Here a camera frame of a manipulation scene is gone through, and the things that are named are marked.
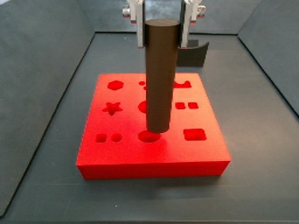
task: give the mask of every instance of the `dark floor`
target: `dark floor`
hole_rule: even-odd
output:
[[[220,178],[85,181],[74,162],[98,74],[145,71],[136,35],[97,34],[0,221],[299,221],[299,122],[235,36],[198,72],[232,162]]]

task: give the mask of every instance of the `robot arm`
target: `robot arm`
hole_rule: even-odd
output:
[[[130,23],[136,24],[136,44],[137,48],[145,46],[145,0],[126,0],[128,5],[122,7],[124,18],[130,19]],[[201,0],[181,0],[180,15],[180,41],[178,47],[186,48],[189,27],[196,24],[196,19],[204,17],[205,6],[200,5]]]

